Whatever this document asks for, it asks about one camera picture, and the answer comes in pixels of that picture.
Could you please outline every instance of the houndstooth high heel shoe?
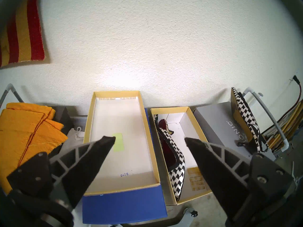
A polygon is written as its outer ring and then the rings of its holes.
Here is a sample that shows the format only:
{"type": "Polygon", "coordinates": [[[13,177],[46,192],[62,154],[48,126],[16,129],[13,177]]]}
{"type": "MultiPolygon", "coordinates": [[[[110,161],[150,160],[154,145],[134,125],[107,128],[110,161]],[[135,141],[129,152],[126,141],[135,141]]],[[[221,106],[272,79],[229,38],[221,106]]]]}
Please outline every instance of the houndstooth high heel shoe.
{"type": "Polygon", "coordinates": [[[161,147],[168,169],[169,178],[175,194],[176,201],[180,199],[185,176],[185,159],[170,135],[174,132],[168,129],[165,119],[158,123],[158,115],[155,116],[155,124],[161,142],[161,147]]]}
{"type": "Polygon", "coordinates": [[[248,143],[238,143],[238,146],[245,146],[246,149],[253,154],[254,152],[268,151],[268,144],[260,133],[259,126],[254,118],[247,102],[234,87],[231,89],[231,107],[234,119],[240,124],[244,130],[248,143]],[[266,149],[262,149],[262,142],[266,145],[266,149]]]}

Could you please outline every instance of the black knob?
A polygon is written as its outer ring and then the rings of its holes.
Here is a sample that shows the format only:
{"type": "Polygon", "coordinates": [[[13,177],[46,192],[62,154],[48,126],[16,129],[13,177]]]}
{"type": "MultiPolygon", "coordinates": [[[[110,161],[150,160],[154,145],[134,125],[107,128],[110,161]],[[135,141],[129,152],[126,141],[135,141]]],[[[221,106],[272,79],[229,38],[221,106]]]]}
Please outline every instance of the black knob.
{"type": "Polygon", "coordinates": [[[192,215],[192,217],[197,217],[198,212],[197,211],[192,211],[190,214],[192,215]]]}

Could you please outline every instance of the orange fabric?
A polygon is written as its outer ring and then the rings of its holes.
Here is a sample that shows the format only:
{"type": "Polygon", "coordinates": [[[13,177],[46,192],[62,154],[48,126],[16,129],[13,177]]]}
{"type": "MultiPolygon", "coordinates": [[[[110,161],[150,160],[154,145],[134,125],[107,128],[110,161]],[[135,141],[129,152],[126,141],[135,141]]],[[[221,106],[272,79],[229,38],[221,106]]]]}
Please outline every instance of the orange fabric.
{"type": "Polygon", "coordinates": [[[67,140],[63,124],[52,121],[51,107],[28,103],[9,103],[0,115],[0,185],[5,193],[11,186],[6,177],[35,154],[67,140]]]}

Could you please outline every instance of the red and yellow striped fabric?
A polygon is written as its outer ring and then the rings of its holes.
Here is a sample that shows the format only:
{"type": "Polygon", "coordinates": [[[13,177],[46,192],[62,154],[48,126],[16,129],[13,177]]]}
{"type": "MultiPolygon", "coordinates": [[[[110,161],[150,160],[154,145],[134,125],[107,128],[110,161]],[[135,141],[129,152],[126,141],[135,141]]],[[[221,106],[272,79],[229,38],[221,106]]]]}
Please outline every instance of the red and yellow striped fabric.
{"type": "Polygon", "coordinates": [[[23,0],[0,36],[0,67],[44,59],[37,0],[23,0]]]}

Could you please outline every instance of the screw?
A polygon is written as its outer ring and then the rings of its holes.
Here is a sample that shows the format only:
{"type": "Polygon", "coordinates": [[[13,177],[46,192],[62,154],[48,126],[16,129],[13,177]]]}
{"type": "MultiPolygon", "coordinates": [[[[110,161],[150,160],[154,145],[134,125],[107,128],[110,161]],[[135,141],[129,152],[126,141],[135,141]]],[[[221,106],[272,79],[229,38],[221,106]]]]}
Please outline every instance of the screw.
{"type": "Polygon", "coordinates": [[[267,182],[267,179],[263,176],[258,176],[257,180],[260,181],[261,183],[265,184],[267,182]]]}
{"type": "Polygon", "coordinates": [[[284,174],[284,172],[281,171],[281,170],[276,170],[276,172],[277,172],[278,174],[280,174],[280,175],[283,175],[283,174],[284,174]]]}

